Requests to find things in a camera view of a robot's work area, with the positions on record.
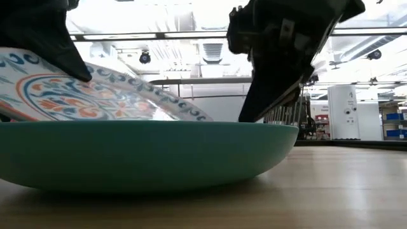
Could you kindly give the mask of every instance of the ceiling vent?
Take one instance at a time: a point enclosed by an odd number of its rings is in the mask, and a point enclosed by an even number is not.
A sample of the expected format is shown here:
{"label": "ceiling vent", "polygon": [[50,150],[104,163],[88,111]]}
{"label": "ceiling vent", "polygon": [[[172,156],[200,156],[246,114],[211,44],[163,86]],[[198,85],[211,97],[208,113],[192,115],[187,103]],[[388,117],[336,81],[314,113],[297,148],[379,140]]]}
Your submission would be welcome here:
{"label": "ceiling vent", "polygon": [[223,44],[202,44],[202,58],[207,64],[219,64],[222,61]]}

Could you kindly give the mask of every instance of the security camera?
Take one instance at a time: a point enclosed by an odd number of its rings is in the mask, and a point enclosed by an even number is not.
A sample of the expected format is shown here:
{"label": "security camera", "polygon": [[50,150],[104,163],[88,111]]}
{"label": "security camera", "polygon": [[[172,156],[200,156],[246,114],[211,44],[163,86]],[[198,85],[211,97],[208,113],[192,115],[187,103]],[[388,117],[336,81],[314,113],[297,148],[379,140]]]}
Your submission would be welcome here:
{"label": "security camera", "polygon": [[380,50],[375,50],[368,54],[369,60],[378,60],[382,57],[382,52]]}
{"label": "security camera", "polygon": [[142,51],[140,55],[140,63],[141,64],[148,64],[151,62],[151,57],[148,51]]}
{"label": "security camera", "polygon": [[313,75],[311,75],[310,79],[308,80],[308,83],[317,83],[318,81],[319,81],[318,74],[313,74]]}

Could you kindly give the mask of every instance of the wooden table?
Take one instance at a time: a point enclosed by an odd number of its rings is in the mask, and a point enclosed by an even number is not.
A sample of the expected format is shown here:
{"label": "wooden table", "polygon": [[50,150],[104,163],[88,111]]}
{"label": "wooden table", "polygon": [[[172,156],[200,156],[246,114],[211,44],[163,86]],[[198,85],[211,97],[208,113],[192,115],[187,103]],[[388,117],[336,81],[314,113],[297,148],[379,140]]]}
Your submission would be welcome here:
{"label": "wooden table", "polygon": [[295,148],[256,179],[176,196],[42,193],[0,181],[0,228],[407,228],[407,154]]}

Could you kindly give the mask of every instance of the patterned plate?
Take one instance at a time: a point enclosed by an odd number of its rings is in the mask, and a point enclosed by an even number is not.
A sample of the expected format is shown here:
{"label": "patterned plate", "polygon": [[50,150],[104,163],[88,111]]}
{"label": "patterned plate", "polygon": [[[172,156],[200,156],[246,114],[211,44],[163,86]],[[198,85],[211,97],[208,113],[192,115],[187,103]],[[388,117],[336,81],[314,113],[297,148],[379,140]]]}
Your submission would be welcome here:
{"label": "patterned plate", "polygon": [[30,51],[0,48],[0,113],[20,121],[212,121],[189,102],[139,78],[87,66],[93,80],[84,83]]}

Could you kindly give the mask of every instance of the shelf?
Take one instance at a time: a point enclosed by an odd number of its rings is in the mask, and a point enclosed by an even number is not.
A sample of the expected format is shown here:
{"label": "shelf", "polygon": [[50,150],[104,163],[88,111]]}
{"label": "shelf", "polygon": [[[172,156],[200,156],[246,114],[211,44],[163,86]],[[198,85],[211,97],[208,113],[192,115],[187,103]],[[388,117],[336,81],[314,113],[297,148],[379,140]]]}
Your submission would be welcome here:
{"label": "shelf", "polygon": [[384,137],[385,141],[407,141],[407,138],[401,139],[399,137]]}
{"label": "shelf", "polygon": [[406,125],[407,120],[383,120],[383,125]]}

